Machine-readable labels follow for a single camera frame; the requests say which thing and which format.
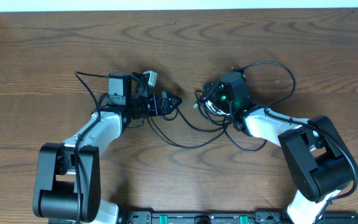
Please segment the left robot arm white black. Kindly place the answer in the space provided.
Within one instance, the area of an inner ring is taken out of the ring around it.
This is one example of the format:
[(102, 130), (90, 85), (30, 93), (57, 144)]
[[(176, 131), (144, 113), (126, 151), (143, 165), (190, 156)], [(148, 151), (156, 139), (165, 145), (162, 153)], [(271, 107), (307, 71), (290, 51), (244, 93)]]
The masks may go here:
[(72, 137), (45, 143), (39, 152), (33, 213), (54, 223), (125, 223), (120, 207), (101, 198), (100, 157), (129, 128), (133, 119), (173, 113), (179, 96), (149, 93), (157, 73), (113, 72), (108, 92), (99, 98), (90, 120)]

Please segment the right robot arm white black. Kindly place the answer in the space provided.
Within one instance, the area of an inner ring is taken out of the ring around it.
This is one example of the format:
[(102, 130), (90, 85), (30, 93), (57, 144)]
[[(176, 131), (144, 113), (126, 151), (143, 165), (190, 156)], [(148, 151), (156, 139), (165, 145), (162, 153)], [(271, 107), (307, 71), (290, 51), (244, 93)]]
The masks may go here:
[(294, 118), (254, 102), (238, 70), (206, 83), (201, 104), (237, 131), (281, 148), (297, 191), (275, 222), (358, 223), (356, 215), (326, 212), (330, 203), (352, 194), (358, 181), (358, 166), (327, 116)]

